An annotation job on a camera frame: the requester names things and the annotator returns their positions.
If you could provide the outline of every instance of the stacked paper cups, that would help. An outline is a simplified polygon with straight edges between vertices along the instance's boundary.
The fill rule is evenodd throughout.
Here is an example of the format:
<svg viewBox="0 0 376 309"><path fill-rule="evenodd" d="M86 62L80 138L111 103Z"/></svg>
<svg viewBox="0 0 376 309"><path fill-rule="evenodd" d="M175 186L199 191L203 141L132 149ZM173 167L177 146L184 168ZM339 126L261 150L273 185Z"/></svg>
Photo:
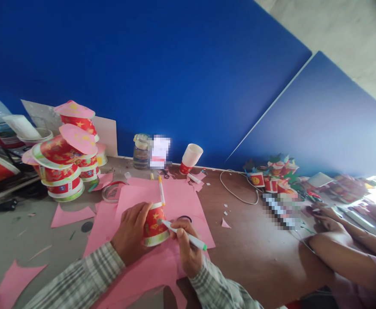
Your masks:
<svg viewBox="0 0 376 309"><path fill-rule="evenodd" d="M182 163L179 172L183 175L187 175L195 164L197 164L203 152L204 150L200 146L188 144L188 147L182 156Z"/></svg>

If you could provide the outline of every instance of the white cable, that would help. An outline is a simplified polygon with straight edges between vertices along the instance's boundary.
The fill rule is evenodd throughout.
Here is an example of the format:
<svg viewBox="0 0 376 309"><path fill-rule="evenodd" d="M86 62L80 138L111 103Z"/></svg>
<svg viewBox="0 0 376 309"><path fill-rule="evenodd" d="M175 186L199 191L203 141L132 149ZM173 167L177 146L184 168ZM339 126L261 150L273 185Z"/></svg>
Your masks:
<svg viewBox="0 0 376 309"><path fill-rule="evenodd" d="M253 187L256 189L256 190L255 190L255 194L257 195L257 201L256 201L255 203L250 203L250 202L244 201L243 199L239 198L239 197L236 196L234 193L232 193L232 192L230 191L230 189L228 189L227 186L222 182L222 178L221 178L221 176L222 176L222 174L225 173L225 172L234 172L234 173L238 173L238 172L236 172L236 171L234 171L234 170L225 170L225 171L222 171L222 172L221 172L221 174L219 175L219 180L221 180L221 183L222 183L222 185L225 187L225 189L227 189L229 193L231 193L233 196L235 196L235 197L236 197L237 199L239 199L240 201L242 201L242 202L244 202L244 203L247 203L247 204L250 204L250 205L257 205L258 202L259 202L259 200L260 200L260 196L258 195L258 191L260 191L260 192L263 192L263 191L260 190L260 189L258 189L257 187L255 187L255 186L250 182L250 180L249 180L249 178L248 178L247 176L245 176L244 174L241 174L241 173L240 173L240 175L242 175L242 176L244 176L245 178L247 178L249 184L250 184L251 186L253 186Z"/></svg>

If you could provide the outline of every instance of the person's left hand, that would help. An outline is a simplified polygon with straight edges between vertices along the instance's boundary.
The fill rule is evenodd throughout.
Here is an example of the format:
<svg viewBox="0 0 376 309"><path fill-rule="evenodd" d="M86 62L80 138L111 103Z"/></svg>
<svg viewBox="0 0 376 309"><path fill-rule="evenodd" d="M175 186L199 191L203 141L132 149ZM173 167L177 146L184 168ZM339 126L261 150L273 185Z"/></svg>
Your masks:
<svg viewBox="0 0 376 309"><path fill-rule="evenodd" d="M142 244L143 227L151 206L152 203L142 202L122 213L121 225L111 244L126 266L130 266L154 248Z"/></svg>

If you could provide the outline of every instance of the red cup with stars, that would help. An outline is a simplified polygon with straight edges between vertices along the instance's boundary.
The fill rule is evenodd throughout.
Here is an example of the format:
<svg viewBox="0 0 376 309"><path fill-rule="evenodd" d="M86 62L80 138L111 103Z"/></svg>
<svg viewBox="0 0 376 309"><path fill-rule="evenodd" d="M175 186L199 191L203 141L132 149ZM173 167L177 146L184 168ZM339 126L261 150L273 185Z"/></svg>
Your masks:
<svg viewBox="0 0 376 309"><path fill-rule="evenodd" d="M144 223L143 241L145 246L159 245L170 237L170 230L161 220L166 220L162 203L152 204Z"/></svg>

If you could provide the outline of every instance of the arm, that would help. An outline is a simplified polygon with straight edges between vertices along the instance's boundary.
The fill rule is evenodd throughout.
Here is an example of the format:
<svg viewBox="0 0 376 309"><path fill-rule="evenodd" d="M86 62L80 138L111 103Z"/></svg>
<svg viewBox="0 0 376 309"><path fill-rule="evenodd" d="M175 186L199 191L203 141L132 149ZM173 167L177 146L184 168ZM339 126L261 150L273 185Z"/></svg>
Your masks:
<svg viewBox="0 0 376 309"><path fill-rule="evenodd" d="M124 262L107 242L89 256L69 265L25 309L89 308L124 268Z"/></svg>

